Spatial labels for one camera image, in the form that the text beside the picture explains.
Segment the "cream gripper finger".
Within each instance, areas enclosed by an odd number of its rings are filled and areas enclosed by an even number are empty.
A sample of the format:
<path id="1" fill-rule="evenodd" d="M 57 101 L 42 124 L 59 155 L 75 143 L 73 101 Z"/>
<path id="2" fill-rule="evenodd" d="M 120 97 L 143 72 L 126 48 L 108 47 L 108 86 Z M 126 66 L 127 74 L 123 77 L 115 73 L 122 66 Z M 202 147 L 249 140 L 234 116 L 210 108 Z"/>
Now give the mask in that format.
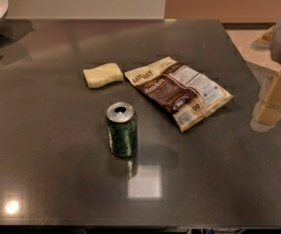
<path id="1" fill-rule="evenodd" d="M 261 125 L 272 127 L 281 120 L 281 70 L 267 75 L 261 85 L 253 120 Z"/>

